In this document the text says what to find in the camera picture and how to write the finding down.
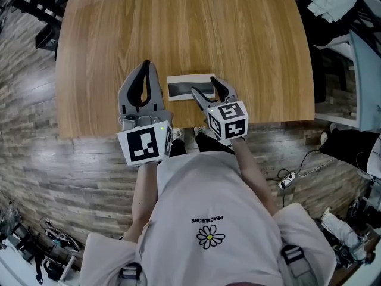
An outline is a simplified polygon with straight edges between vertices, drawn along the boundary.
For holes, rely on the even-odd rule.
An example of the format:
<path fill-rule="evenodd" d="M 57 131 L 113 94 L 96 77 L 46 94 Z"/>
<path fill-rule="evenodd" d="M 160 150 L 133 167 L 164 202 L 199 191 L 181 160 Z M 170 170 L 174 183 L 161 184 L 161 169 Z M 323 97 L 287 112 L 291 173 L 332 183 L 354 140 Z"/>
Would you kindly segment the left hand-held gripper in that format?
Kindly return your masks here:
<path fill-rule="evenodd" d="M 127 76 L 118 92 L 118 107 L 122 131 L 117 136 L 126 163 L 140 166 L 167 159 L 172 142 L 173 114 L 165 109 L 152 61 L 141 62 Z"/>

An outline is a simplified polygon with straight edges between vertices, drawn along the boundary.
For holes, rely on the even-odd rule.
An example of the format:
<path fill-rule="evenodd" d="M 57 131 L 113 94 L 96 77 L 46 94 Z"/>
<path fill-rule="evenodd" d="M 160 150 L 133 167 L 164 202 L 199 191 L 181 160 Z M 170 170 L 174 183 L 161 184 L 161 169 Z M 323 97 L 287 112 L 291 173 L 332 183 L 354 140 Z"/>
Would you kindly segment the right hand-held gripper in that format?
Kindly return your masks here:
<path fill-rule="evenodd" d="M 206 115 L 206 123 L 219 140 L 242 138 L 248 131 L 248 112 L 243 101 L 237 99 L 235 89 L 221 78 L 211 76 L 218 100 L 208 99 L 198 88 L 191 94 Z"/>

